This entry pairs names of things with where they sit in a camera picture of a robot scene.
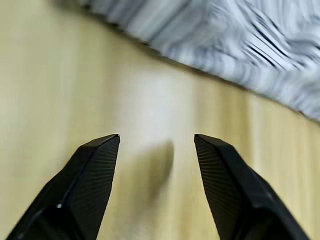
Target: light wood table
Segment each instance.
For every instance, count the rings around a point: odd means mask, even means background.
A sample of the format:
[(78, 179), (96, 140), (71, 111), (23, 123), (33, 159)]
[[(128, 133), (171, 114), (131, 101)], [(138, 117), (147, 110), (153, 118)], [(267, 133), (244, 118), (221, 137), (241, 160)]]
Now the light wood table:
[(219, 239), (193, 135), (221, 138), (320, 239), (320, 126), (153, 57), (70, 0), (0, 1), (0, 239), (76, 148), (121, 144), (99, 240)]

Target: white and gray fabric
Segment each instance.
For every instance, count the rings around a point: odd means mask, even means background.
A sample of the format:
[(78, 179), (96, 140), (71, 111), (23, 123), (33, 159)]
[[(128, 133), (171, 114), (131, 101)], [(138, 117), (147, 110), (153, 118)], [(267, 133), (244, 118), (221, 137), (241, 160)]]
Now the white and gray fabric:
[(80, 0), (163, 56), (320, 121), (320, 0)]

